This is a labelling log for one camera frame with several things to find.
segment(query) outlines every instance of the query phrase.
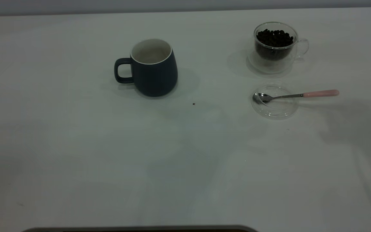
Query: mug handle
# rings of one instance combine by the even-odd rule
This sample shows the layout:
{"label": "mug handle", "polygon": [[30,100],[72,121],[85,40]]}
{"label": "mug handle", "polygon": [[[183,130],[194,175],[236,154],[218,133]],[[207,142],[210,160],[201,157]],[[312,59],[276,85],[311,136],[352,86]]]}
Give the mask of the mug handle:
{"label": "mug handle", "polygon": [[131,59],[130,58],[121,58],[121,59],[118,59],[115,62],[115,65],[114,65],[114,76],[115,76],[115,79],[119,83],[122,83],[122,84],[133,83],[134,80],[133,80],[132,77],[122,78],[122,77],[120,77],[118,75],[118,66],[120,66],[121,64],[131,64]]}

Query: spoon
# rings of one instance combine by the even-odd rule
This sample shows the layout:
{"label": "spoon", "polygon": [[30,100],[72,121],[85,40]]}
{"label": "spoon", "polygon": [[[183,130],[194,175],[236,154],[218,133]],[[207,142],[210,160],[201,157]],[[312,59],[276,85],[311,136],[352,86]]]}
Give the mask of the spoon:
{"label": "spoon", "polygon": [[264,103],[269,103],[270,101],[278,98],[289,98],[289,97],[331,97],[339,95],[338,90],[329,90],[329,91],[316,91],[316,92],[305,92],[301,94],[293,94],[293,95],[284,95],[279,97],[272,97],[265,93],[258,93],[256,92],[253,95],[253,100],[257,102],[257,98],[259,98]]}

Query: white table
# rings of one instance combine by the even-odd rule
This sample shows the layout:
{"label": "white table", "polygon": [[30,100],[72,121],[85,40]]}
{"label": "white table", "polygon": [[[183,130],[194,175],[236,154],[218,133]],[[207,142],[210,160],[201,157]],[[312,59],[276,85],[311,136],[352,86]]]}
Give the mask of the white table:
{"label": "white table", "polygon": [[[279,80],[339,97],[252,109],[266,21],[310,40]],[[160,99],[113,75],[146,38],[177,59]],[[371,232],[371,8],[0,17],[0,232],[230,224]]]}

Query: glass cup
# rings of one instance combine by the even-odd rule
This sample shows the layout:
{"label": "glass cup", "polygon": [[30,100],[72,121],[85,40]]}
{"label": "glass cup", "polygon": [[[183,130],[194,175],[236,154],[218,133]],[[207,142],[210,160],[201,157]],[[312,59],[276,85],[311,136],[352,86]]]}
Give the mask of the glass cup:
{"label": "glass cup", "polygon": [[[272,47],[263,44],[257,39],[257,34],[268,29],[269,31],[281,31],[293,37],[293,43],[286,47]],[[295,60],[303,59],[303,55],[309,50],[309,41],[299,38],[297,32],[284,23],[266,22],[254,30],[254,50],[249,54],[250,63],[257,70],[264,73],[279,73],[290,68]]]}

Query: glass cup handle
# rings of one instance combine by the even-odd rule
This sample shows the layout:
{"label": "glass cup handle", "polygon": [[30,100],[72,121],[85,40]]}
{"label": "glass cup handle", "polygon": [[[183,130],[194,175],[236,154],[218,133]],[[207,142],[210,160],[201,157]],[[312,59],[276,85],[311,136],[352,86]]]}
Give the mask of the glass cup handle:
{"label": "glass cup handle", "polygon": [[296,60],[303,60],[304,54],[309,50],[309,41],[305,38],[299,38],[297,45]]}

